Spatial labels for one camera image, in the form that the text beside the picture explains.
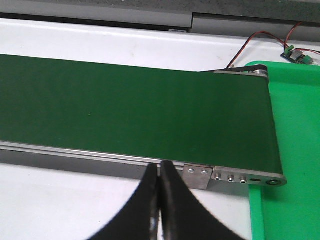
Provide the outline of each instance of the green tray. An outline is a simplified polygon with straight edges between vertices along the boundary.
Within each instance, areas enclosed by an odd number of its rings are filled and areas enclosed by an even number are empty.
[[[255,61],[268,67],[287,185],[250,186],[253,240],[319,240],[320,67]]]

